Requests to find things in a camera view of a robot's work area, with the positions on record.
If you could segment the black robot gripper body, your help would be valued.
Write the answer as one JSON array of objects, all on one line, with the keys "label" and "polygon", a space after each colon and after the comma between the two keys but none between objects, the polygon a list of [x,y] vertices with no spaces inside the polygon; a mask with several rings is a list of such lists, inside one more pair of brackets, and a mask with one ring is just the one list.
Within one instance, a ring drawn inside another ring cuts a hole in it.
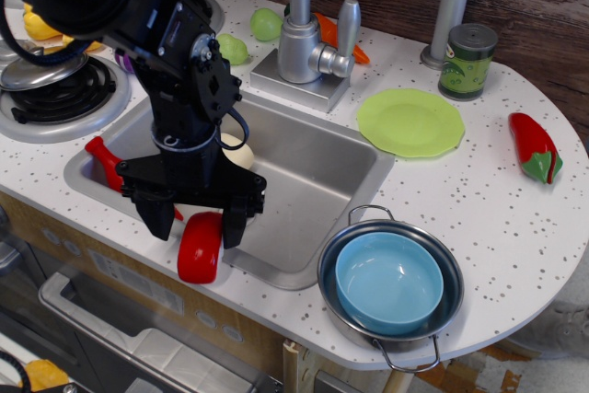
[{"label": "black robot gripper body", "polygon": [[266,180],[229,158],[216,141],[190,149],[161,147],[116,166],[122,191],[143,218],[172,218],[177,203],[252,217],[264,209]]}]

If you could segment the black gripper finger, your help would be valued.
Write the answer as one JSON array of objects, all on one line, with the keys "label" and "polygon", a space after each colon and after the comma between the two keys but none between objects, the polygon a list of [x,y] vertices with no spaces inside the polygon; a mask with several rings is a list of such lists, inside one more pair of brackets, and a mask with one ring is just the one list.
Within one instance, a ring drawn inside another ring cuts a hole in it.
[{"label": "black gripper finger", "polygon": [[175,219],[175,207],[169,195],[134,195],[137,213],[154,237],[168,240]]},{"label": "black gripper finger", "polygon": [[225,249],[232,249],[241,244],[250,218],[247,207],[230,207],[222,214],[222,239]]}]

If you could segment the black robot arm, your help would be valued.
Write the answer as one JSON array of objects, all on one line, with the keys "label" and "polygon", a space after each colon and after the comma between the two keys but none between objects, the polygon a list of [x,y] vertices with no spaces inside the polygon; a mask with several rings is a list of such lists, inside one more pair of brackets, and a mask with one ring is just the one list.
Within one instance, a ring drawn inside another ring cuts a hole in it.
[{"label": "black robot arm", "polygon": [[179,203],[218,208],[227,248],[240,244],[247,221],[260,214],[266,181],[232,163],[221,140],[224,117],[236,117],[240,81],[220,53],[214,32],[191,0],[25,0],[52,28],[72,38],[45,56],[51,65],[102,42],[126,54],[153,112],[155,156],[116,166],[122,194],[150,230],[167,239]]}]

